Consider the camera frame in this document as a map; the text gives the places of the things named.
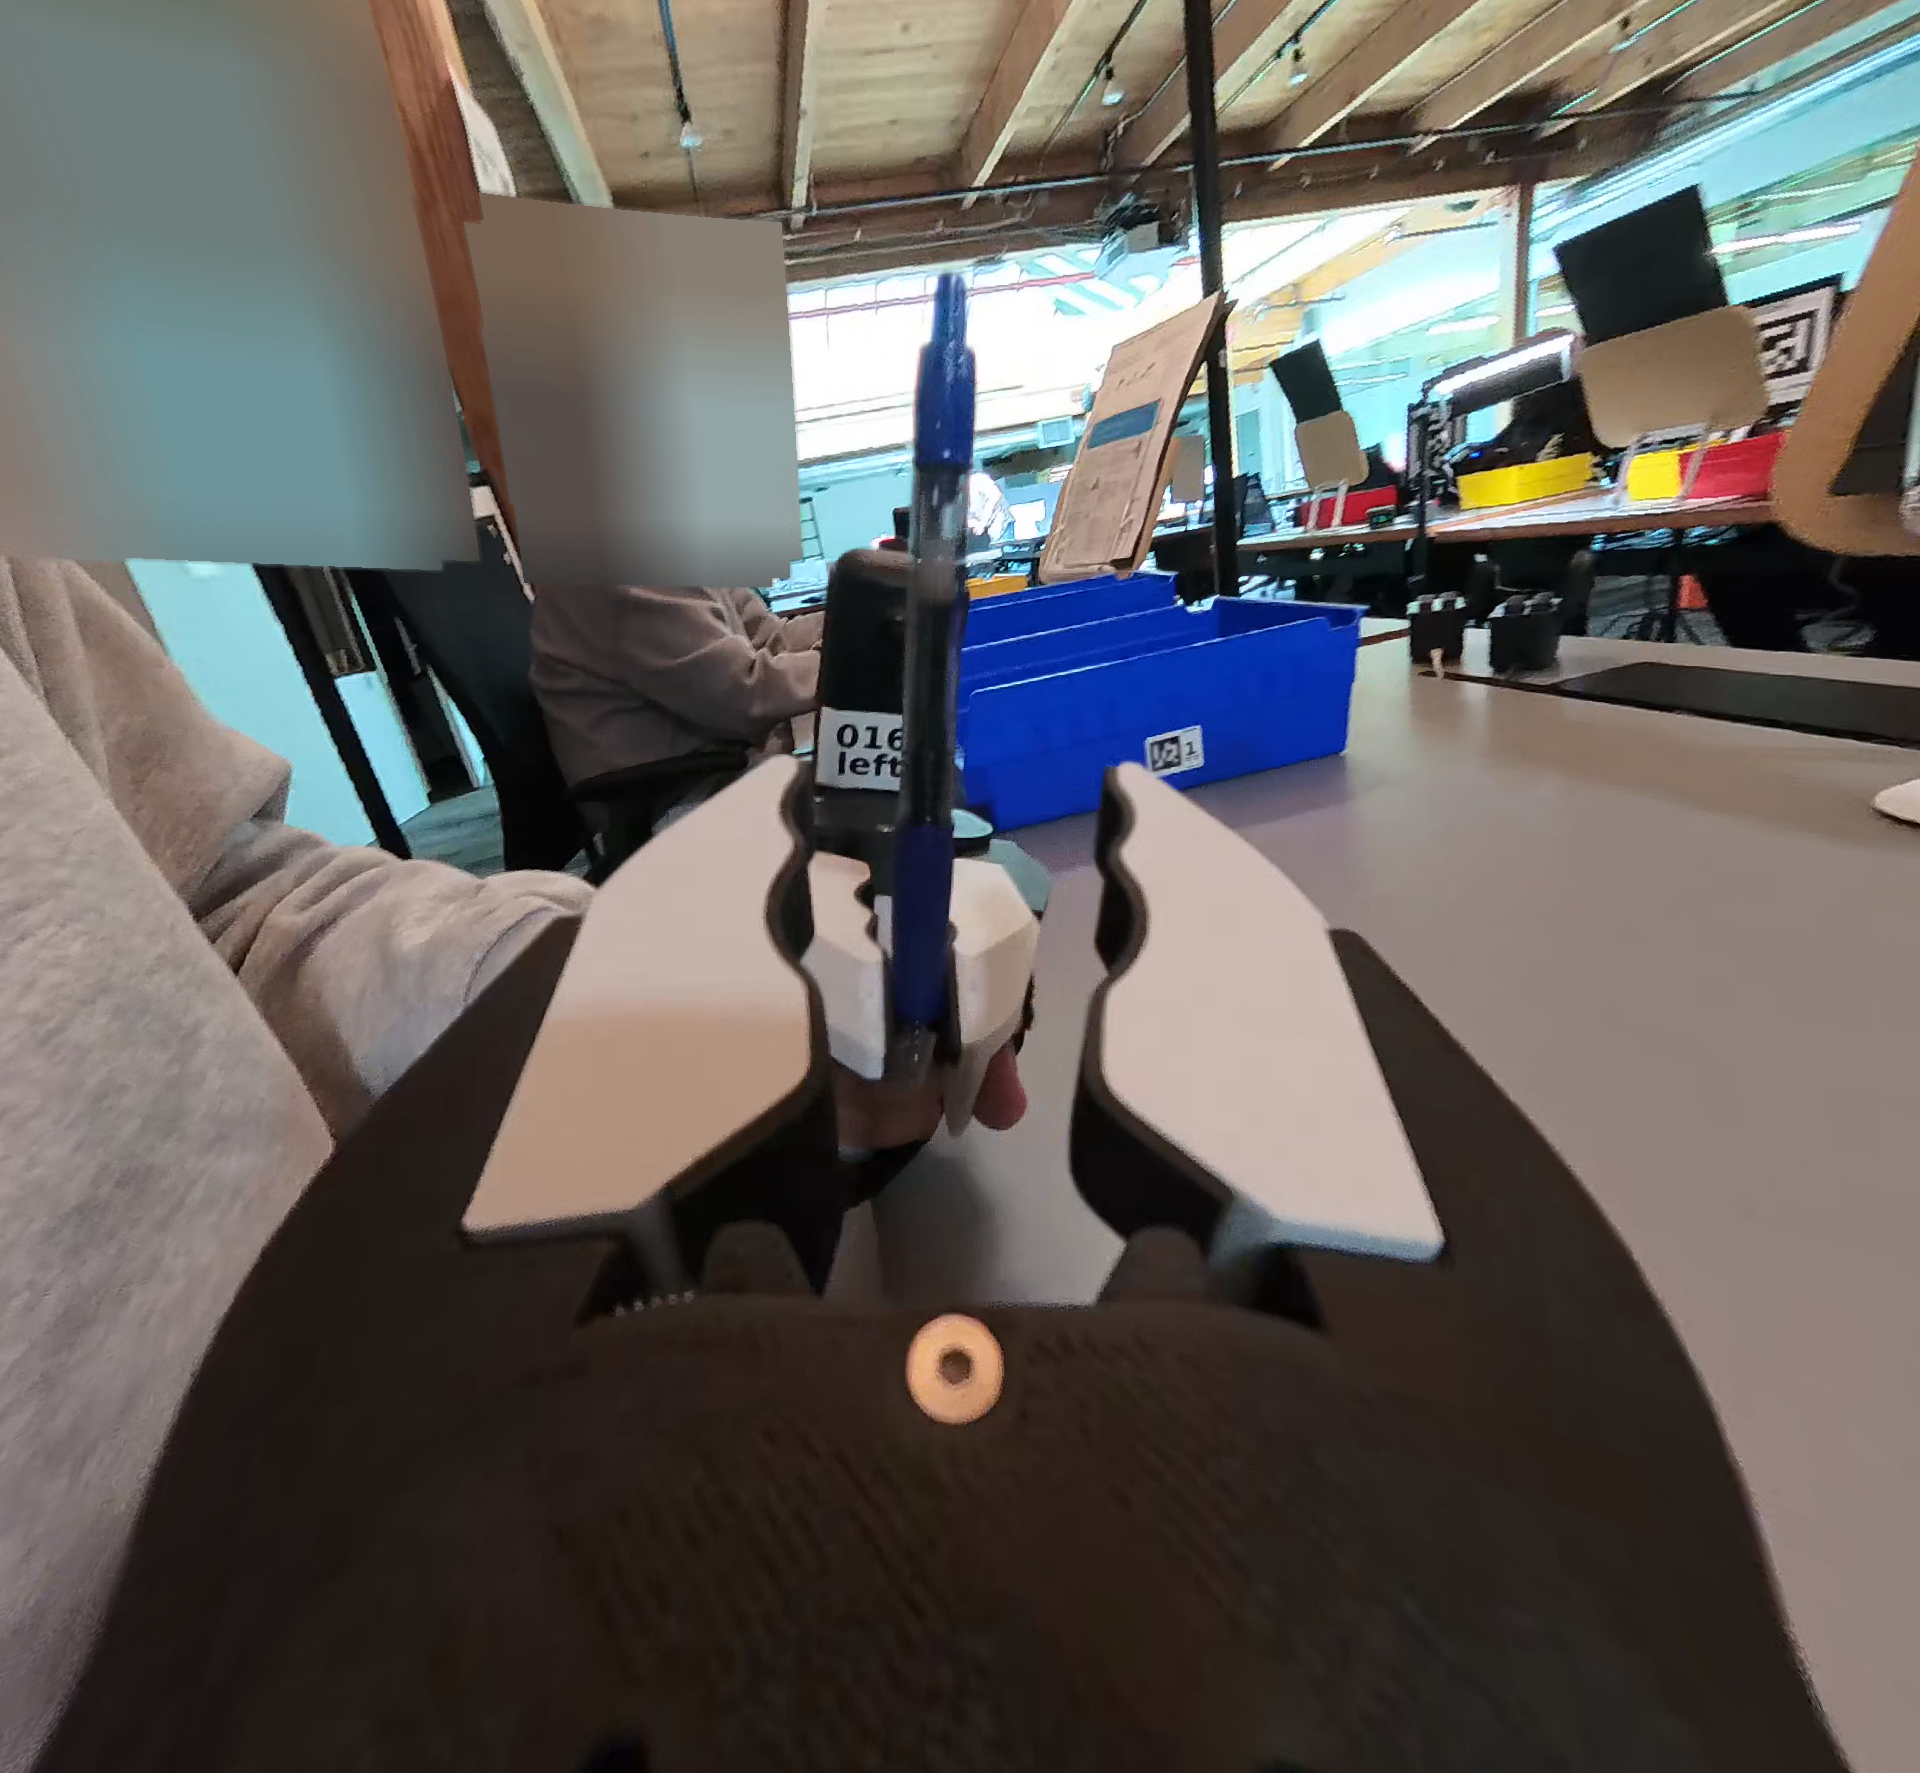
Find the person's left hand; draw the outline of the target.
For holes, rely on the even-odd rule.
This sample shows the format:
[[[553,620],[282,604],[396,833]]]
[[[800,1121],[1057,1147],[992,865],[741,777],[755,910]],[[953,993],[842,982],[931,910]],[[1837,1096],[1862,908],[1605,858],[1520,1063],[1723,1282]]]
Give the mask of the person's left hand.
[[[864,1155],[927,1142],[948,1129],[955,1138],[973,1125],[1007,1132],[1027,1111],[1027,1092],[1019,1072],[1019,1042],[995,1050],[973,1091],[973,1104],[948,1112],[948,1091],[955,1069],[931,1067],[921,1077],[868,1078],[842,1062],[831,1063],[831,1092],[840,1150]]]

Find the wooden post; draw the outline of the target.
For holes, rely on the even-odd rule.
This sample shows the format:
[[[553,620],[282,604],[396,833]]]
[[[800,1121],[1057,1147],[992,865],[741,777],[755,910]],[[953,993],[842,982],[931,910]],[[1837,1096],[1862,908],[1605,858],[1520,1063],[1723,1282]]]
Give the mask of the wooden post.
[[[482,222],[482,190],[468,135],[465,65],[445,0],[370,0],[415,190],[454,393],[509,544],[518,544],[492,402],[482,297],[468,226]]]

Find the cardboard board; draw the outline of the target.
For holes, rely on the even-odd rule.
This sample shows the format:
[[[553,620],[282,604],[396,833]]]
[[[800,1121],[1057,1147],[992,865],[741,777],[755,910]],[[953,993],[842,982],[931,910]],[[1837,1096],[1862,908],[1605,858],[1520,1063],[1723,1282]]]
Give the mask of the cardboard board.
[[[1113,347],[1044,538],[1040,585],[1139,570],[1165,509],[1172,428],[1228,315],[1229,297],[1213,290]]]

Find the marker sign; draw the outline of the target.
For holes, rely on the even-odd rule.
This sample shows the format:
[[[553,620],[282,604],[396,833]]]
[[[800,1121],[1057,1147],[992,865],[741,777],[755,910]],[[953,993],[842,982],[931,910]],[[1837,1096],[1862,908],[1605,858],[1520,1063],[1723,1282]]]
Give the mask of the marker sign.
[[[1844,297],[1839,274],[1744,303],[1759,344],[1769,416],[1785,419],[1805,402],[1833,342]]]

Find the person's left forearm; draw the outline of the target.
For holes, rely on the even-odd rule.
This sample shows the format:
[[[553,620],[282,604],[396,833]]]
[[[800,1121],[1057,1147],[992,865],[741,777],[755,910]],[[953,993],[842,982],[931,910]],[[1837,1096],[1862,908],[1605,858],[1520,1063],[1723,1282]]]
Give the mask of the person's left forearm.
[[[344,1140],[503,969],[592,886],[566,871],[474,876],[242,823],[187,910]]]

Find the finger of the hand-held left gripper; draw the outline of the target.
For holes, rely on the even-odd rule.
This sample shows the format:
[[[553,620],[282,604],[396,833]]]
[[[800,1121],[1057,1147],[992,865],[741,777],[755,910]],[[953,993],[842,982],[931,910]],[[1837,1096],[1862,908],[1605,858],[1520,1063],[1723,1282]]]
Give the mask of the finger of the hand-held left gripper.
[[[1040,932],[1040,917],[1006,865],[951,865],[943,1119],[953,1138],[975,1121],[991,1063],[1025,1029]]]
[[[814,897],[803,969],[821,1003],[831,1060],[881,1080],[892,1045],[890,937],[885,913],[858,897]]]

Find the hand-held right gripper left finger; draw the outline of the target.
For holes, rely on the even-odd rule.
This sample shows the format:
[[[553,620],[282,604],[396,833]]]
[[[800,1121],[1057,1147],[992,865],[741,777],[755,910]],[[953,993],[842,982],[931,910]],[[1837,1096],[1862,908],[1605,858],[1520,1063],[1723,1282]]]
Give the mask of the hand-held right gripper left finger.
[[[477,1244],[602,1238],[651,1295],[777,1227],[826,1290],[845,1220],[814,941],[809,777],[751,766],[592,894],[464,1214]]]

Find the blue pen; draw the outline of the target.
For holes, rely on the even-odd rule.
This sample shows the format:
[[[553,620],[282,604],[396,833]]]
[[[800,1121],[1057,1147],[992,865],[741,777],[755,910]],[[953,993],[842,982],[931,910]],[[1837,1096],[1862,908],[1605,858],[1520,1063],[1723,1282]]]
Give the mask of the blue pen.
[[[958,668],[966,615],[975,357],[969,286],[938,278],[915,383],[902,752],[887,904],[887,1077],[925,1080],[948,1023]]]

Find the wooden desk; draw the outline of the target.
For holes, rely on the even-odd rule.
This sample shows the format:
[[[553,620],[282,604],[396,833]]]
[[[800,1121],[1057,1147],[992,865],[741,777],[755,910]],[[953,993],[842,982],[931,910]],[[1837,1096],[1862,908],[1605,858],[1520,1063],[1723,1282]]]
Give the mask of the wooden desk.
[[[1508,574],[1509,583],[1521,572],[1537,572],[1542,583],[1561,585],[1579,553],[1599,551],[1605,574],[1650,572],[1679,579],[1716,553],[1723,537],[1775,527],[1773,505],[1763,499],[1622,505],[1582,495],[1430,519],[1369,515],[1363,523],[1241,537],[1235,593],[1253,598],[1289,591],[1398,616],[1424,591],[1470,585],[1479,561]]]

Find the blue plastic bin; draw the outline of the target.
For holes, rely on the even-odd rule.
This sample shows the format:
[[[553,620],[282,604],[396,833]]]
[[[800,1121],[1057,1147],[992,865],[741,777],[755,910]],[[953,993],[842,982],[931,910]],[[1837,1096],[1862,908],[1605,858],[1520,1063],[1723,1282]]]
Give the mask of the blue plastic bin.
[[[1338,756],[1363,610],[1098,575],[973,604],[958,688],[963,801],[999,829],[1091,812],[1137,764],[1174,788]]]

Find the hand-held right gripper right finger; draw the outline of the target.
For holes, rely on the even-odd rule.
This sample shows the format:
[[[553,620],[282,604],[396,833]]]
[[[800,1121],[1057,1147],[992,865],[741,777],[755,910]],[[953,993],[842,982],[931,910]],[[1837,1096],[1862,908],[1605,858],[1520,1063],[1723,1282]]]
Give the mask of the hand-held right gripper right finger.
[[[1069,1116],[1084,1209],[1228,1281],[1280,1254],[1439,1267],[1443,1214],[1321,907],[1143,764],[1107,771],[1095,840]]]

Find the black table mat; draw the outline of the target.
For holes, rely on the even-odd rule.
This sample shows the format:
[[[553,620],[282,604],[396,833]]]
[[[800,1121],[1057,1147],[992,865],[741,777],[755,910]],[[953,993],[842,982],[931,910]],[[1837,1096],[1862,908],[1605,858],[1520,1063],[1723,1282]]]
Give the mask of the black table mat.
[[[1919,691],[1859,678],[1633,662],[1549,692],[1698,718],[1919,749]]]

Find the bright light bar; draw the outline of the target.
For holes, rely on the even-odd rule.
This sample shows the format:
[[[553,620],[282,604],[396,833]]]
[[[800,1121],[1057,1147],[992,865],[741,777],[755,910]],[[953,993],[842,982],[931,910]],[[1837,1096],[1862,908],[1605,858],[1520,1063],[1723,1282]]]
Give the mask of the bright light bar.
[[[1518,400],[1528,391],[1565,382],[1579,344],[1579,331],[1557,329],[1502,354],[1454,364],[1424,383],[1419,404],[1435,404],[1447,408],[1448,416],[1463,419]]]

